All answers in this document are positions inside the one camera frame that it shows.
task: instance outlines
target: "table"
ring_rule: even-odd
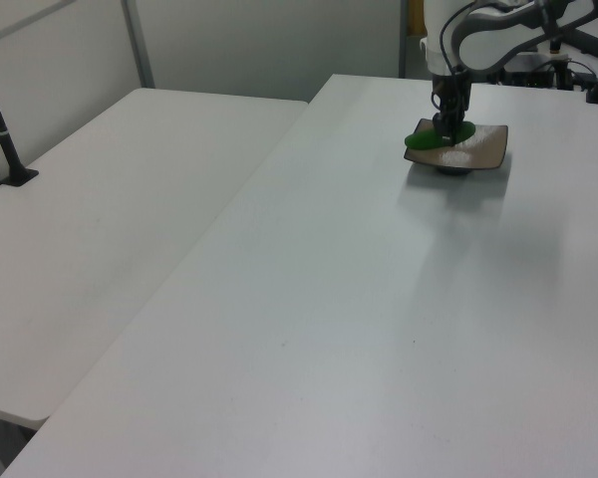
[[[305,107],[137,90],[0,187],[0,418],[56,410]]]
[[[447,177],[429,97],[333,77],[5,478],[598,477],[598,106],[475,85]]]

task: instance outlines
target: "wall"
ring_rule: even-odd
[[[333,73],[399,74],[402,3],[135,0],[135,7],[158,88],[310,101]]]
[[[77,0],[0,40],[0,108],[25,164],[139,85],[120,0]]]

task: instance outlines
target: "white table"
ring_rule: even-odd
[[[0,418],[55,411],[305,107],[135,91],[0,187]]]
[[[334,77],[5,478],[598,477],[598,107],[474,86],[460,178],[429,96]]]

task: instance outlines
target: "brown plate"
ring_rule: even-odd
[[[434,128],[429,119],[421,119],[415,132]],[[476,125],[474,135],[453,147],[406,150],[405,158],[411,162],[428,164],[440,169],[471,171],[497,169],[502,165],[507,150],[507,126]]]

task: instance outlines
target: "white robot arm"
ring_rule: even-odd
[[[500,70],[517,53],[598,18],[598,0],[426,0],[425,17],[435,129],[455,144],[469,73]]]

